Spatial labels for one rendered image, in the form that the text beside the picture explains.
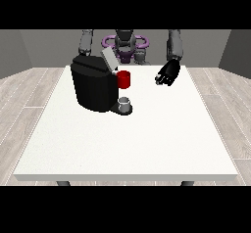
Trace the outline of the black coffee machine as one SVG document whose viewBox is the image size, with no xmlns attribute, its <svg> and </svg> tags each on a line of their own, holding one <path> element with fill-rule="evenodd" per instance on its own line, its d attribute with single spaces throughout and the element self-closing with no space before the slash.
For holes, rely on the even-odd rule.
<svg viewBox="0 0 251 233">
<path fill-rule="evenodd" d="M 132 113 L 132 105 L 126 113 L 119 110 L 119 88 L 116 72 L 111 72 L 102 57 L 78 55 L 73 59 L 71 72 L 78 103 L 98 113 L 114 112 L 121 116 Z"/>
</svg>

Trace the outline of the pale grey machine lid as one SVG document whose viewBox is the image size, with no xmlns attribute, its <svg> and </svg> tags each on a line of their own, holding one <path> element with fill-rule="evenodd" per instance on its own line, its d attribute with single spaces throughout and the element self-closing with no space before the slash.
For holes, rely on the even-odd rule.
<svg viewBox="0 0 251 233">
<path fill-rule="evenodd" d="M 118 67 L 119 62 L 111 47 L 103 49 L 101 51 L 101 56 L 105 60 L 110 71 L 114 71 Z"/>
</svg>

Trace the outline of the small grey cup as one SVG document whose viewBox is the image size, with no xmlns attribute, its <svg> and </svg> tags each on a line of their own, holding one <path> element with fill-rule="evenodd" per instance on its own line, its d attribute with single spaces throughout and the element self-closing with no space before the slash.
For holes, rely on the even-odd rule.
<svg viewBox="0 0 251 233">
<path fill-rule="evenodd" d="M 118 100 L 118 103 L 119 103 L 119 110 L 122 113 L 126 113 L 126 112 L 129 111 L 129 109 L 130 109 L 130 100 L 129 100 L 128 97 L 121 97 Z"/>
</svg>

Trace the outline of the red pod holder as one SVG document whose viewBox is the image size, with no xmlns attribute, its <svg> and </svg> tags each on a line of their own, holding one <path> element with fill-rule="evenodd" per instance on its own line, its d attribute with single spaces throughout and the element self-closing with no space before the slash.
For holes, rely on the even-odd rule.
<svg viewBox="0 0 251 233">
<path fill-rule="evenodd" d="M 127 89 L 130 87 L 130 72 L 127 70 L 120 70 L 117 72 L 118 87 Z"/>
</svg>

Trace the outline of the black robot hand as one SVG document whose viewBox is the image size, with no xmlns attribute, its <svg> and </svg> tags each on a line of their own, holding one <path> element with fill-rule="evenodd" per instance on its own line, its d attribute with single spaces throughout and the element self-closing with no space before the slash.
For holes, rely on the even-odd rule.
<svg viewBox="0 0 251 233">
<path fill-rule="evenodd" d="M 170 60 L 168 61 L 157 73 L 157 75 L 161 76 L 161 84 L 166 84 L 171 86 L 176 78 L 178 77 L 180 71 L 180 64 L 178 60 Z"/>
</svg>

